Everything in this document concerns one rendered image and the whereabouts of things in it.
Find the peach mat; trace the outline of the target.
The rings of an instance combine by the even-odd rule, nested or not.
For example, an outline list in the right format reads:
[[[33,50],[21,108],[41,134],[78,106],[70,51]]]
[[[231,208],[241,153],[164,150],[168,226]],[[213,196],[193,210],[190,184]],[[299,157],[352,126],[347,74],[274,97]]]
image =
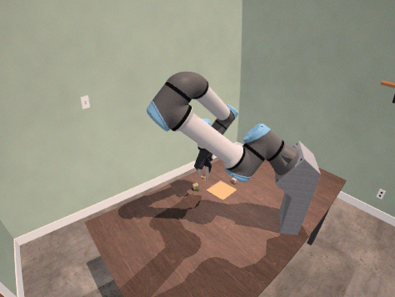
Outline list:
[[[213,185],[211,188],[207,189],[207,191],[220,198],[221,200],[224,200],[229,195],[234,193],[236,189],[220,181],[217,184]]]

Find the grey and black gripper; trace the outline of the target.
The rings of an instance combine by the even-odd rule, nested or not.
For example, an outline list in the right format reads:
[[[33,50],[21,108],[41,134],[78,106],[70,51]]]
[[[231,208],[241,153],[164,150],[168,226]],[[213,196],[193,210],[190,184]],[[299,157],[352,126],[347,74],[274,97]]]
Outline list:
[[[198,147],[198,146],[197,146],[197,147]],[[199,149],[199,150],[202,150],[202,151],[207,151],[205,148],[199,148],[199,147],[198,147],[198,149]],[[211,168],[212,168],[212,165],[211,165],[211,162],[210,162],[210,161],[213,161],[212,155],[213,155],[213,154],[211,154],[211,153],[208,151],[208,155],[207,155],[205,164],[203,165],[203,166],[205,166],[205,167],[207,166],[207,167],[205,168],[205,170],[206,170],[206,180],[208,180],[208,177],[209,177],[209,174],[210,174],[210,171],[211,171]],[[198,174],[199,174],[199,176],[200,176],[200,178],[201,178],[201,176],[202,176],[202,169],[197,169],[197,171],[198,171]]]

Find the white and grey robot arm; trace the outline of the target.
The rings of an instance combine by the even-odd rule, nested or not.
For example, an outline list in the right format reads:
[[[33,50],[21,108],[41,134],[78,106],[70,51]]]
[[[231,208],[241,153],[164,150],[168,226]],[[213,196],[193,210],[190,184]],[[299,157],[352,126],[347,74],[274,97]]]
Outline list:
[[[208,151],[223,161],[225,171],[230,176],[241,182],[247,182],[265,159],[278,175],[287,173],[295,165],[299,150],[285,143],[262,123],[248,132],[250,137],[247,133],[243,146],[225,138],[223,134],[237,117],[238,111],[230,105],[226,106],[208,88],[208,81],[198,73],[175,73],[147,107],[147,114],[162,129],[181,131],[199,148],[207,150],[199,151],[195,169],[203,169]],[[192,99],[196,99],[217,118],[212,127],[210,120],[201,119],[193,113],[193,107],[189,105]]]

